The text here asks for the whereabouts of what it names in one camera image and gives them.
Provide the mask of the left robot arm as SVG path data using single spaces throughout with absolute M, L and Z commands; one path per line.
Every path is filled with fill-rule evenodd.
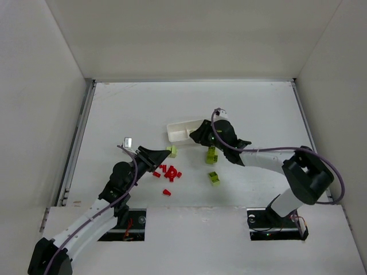
M 87 246 L 128 216 L 131 189 L 147 172 L 154 172 L 169 157 L 169 150 L 149 150 L 142 146 L 135 153 L 124 149 L 130 162 L 114 165 L 110 178 L 92 206 L 60 234 L 41 238 L 35 245 L 28 274 L 72 274 L 73 263 Z

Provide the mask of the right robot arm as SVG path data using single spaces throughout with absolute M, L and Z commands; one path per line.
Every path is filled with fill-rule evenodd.
M 283 219 L 303 205 L 314 205 L 334 181 L 331 171 L 308 147 L 262 151 L 246 148 L 251 142 L 241 140 L 227 120 L 211 123 L 204 120 L 197 130 L 189 134 L 197 144 L 214 146 L 226 159 L 239 166 L 257 167 L 283 175 L 288 189 L 274 198 L 264 210 L 267 227 L 278 227 Z

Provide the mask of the pale green lego brick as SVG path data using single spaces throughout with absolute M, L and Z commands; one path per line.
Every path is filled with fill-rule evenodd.
M 168 147 L 166 147 L 166 149 L 168 151 L 170 151 L 169 158 L 176 158 L 177 157 L 178 150 L 177 150 L 176 146 L 174 146 L 174 145 L 168 146 Z

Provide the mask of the lime green lego stack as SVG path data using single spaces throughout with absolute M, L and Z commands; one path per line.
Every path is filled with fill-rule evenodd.
M 218 161 L 218 154 L 216 152 L 216 147 L 215 146 L 208 147 L 205 163 L 213 165 L 217 163 L 217 161 Z

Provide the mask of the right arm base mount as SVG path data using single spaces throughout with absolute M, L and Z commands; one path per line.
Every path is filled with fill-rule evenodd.
M 249 208 L 247 224 L 251 241 L 305 241 L 309 236 L 307 223 L 297 210 L 279 217 L 266 208 Z

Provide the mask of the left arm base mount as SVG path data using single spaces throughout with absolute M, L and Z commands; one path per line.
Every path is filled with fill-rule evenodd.
M 140 242 L 145 240 L 146 209 L 130 209 L 124 222 L 99 238 L 99 242 Z

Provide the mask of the red lego piece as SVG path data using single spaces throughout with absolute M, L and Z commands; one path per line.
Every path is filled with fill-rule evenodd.
M 164 190 L 162 191 L 162 194 L 163 194 L 163 195 L 165 195 L 165 196 L 168 196 L 168 197 L 170 197 L 170 196 L 171 196 L 171 192 L 170 192 L 168 189 L 164 189 Z
M 160 177 L 161 177 L 160 173 L 158 173 L 158 172 L 156 172 L 156 171 L 154 171 L 154 172 L 153 172 L 153 176 L 155 176 L 155 177 L 157 177 L 157 178 L 160 178 Z

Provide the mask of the lime green lego brick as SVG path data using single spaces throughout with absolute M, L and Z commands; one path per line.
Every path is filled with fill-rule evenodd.
M 219 186 L 220 185 L 220 179 L 218 177 L 218 174 L 215 171 L 209 172 L 208 177 L 210 179 L 212 186 Z

